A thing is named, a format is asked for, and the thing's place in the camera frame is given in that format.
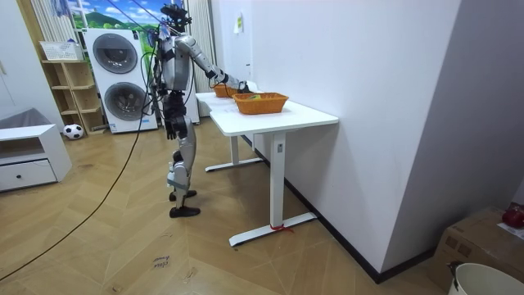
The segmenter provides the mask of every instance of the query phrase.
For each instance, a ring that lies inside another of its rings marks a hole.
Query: cardboard box
[[[447,228],[428,276],[444,291],[451,286],[451,261],[491,266],[524,283],[524,240],[500,228],[504,211],[488,208]]]

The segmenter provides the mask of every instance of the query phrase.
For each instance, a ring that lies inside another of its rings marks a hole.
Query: curtain
[[[78,42],[69,16],[56,16],[51,0],[31,0],[31,4],[45,41]]]
[[[189,34],[193,36],[210,61],[216,64],[208,0],[184,0],[184,4],[186,4],[186,9],[192,18]],[[195,69],[195,85],[197,93],[213,92],[213,89],[209,87],[206,74],[198,67]]]

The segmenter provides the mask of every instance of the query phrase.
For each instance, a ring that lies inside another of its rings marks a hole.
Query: herringbone wooden floor
[[[210,120],[196,127],[189,206],[199,216],[169,218],[165,186],[175,143],[162,130],[140,135],[104,205],[57,247],[0,282],[1,294],[442,294],[425,265],[379,286],[313,221],[236,248],[232,235],[269,222],[269,169],[254,164],[205,173],[229,160],[228,139]],[[0,193],[0,276],[50,247],[103,199],[135,134],[66,142],[73,169],[59,184]],[[254,154],[240,143],[242,158]],[[285,217],[306,212],[285,193]]]

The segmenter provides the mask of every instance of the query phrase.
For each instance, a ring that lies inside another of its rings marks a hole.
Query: black baseboard
[[[247,144],[249,144],[251,146],[251,141],[249,140],[249,138],[247,138],[245,135],[242,135],[242,138],[247,142]],[[265,165],[267,165],[268,167],[271,166],[271,163],[269,162],[269,160],[264,157],[264,155],[262,155],[261,152],[259,152],[257,149],[255,149],[255,153],[258,155],[258,157],[260,157],[262,160],[264,160],[264,163]],[[408,261],[405,261],[389,270],[386,270],[382,273],[379,273],[378,271],[376,271],[372,266],[371,264],[357,251],[357,249],[355,249],[355,247],[353,247],[353,245],[351,245],[351,243],[346,239],[344,238],[344,236],[342,236],[342,234],[337,230],[335,229],[335,227],[326,219],[326,217],[324,217],[322,215],[322,213],[320,213],[317,208],[315,208],[313,206],[313,204],[311,204],[305,197],[302,193],[299,192],[298,189],[295,188],[295,186],[293,186],[293,184],[291,184],[289,182],[289,180],[287,180],[286,178],[284,178],[284,184],[287,186],[287,188],[289,188],[289,190],[291,190],[293,192],[293,194],[295,194],[295,196],[302,202],[302,204],[304,204],[304,206],[306,208],[308,208],[309,211],[313,212],[317,217],[318,217],[318,221],[320,221],[320,223],[327,229],[327,231],[329,231],[329,233],[344,247],[344,249],[346,251],[348,251],[348,253],[353,257],[353,259],[355,259],[355,261],[357,261],[357,263],[359,263],[359,265],[362,267],[363,270],[366,271],[366,273],[369,275],[369,277],[371,279],[373,279],[373,281],[376,283],[376,284],[380,284],[384,281],[386,281],[387,279],[390,279],[396,275],[398,275],[399,273],[419,264],[420,262],[422,261],[425,261],[426,259],[430,258],[433,256],[433,254],[435,253],[435,248],[431,249],[431,250],[428,250],[420,255],[417,255],[411,259],[409,259]]]

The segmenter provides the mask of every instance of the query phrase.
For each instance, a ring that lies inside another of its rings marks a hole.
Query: red zip tie
[[[275,227],[273,227],[271,224],[269,224],[269,228],[272,229],[272,230],[276,230],[276,231],[279,231],[279,230],[286,230],[286,231],[292,232],[293,234],[295,233],[295,232],[293,231],[293,229],[290,229],[290,228],[288,228],[288,227],[285,227],[284,224],[279,225],[279,226],[275,226]]]

